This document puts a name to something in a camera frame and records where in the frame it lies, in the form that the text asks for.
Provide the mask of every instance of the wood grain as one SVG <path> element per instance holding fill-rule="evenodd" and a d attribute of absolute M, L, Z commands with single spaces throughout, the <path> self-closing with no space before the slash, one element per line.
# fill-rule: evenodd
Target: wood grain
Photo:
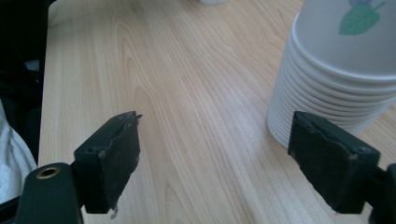
<path fill-rule="evenodd" d="M 106 120 L 143 115 L 119 214 L 86 223 L 367 223 L 336 215 L 269 133 L 266 111 L 303 1 L 58 0 L 49 12 L 41 165 Z M 359 137 L 396 160 L 395 107 Z"/>

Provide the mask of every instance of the table surface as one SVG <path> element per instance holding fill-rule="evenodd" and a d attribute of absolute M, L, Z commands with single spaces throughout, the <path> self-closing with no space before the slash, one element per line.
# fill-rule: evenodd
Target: table surface
<path fill-rule="evenodd" d="M 58 0 L 49 11 L 40 165 L 135 110 L 140 162 L 118 216 L 86 223 L 367 223 L 337 215 L 269 133 L 303 0 Z M 396 161 L 396 107 L 358 135 Z"/>

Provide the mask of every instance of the stacked paper cups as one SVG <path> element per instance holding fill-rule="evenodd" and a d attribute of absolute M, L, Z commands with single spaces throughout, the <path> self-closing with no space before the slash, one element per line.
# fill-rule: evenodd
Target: stacked paper cups
<path fill-rule="evenodd" d="M 396 102 L 395 11 L 394 0 L 305 1 L 267 115 L 280 144 L 296 110 L 357 133 Z"/>

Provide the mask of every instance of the white cloth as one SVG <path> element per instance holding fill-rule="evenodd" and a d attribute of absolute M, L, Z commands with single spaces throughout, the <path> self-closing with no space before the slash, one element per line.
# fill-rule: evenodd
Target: white cloth
<path fill-rule="evenodd" d="M 0 100 L 0 203 L 20 196 L 24 178 L 35 168 L 29 147 L 9 126 Z"/>

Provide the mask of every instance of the green leaf print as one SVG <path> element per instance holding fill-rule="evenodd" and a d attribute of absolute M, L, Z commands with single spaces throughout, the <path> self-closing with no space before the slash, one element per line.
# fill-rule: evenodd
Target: green leaf print
<path fill-rule="evenodd" d="M 377 9 L 384 6 L 383 2 L 378 7 L 372 8 L 370 4 L 357 4 L 344 16 L 340 23 L 340 35 L 361 35 L 369 31 L 380 19 Z"/>

